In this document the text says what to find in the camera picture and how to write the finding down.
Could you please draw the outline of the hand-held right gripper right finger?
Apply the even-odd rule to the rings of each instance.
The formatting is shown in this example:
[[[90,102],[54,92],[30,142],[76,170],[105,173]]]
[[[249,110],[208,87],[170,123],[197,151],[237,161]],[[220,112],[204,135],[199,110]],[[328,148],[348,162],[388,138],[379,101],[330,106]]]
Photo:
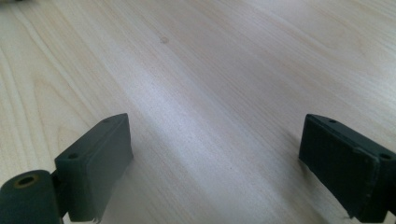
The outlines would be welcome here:
[[[396,216],[396,153],[343,123],[305,116],[299,159],[362,223]]]

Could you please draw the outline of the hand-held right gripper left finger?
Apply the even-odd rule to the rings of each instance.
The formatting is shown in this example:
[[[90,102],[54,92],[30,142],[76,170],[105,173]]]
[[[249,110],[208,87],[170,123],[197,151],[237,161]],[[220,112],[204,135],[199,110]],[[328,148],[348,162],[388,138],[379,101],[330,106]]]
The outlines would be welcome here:
[[[99,220],[115,183],[134,157],[127,114],[101,120],[56,159],[64,211],[76,222]]]

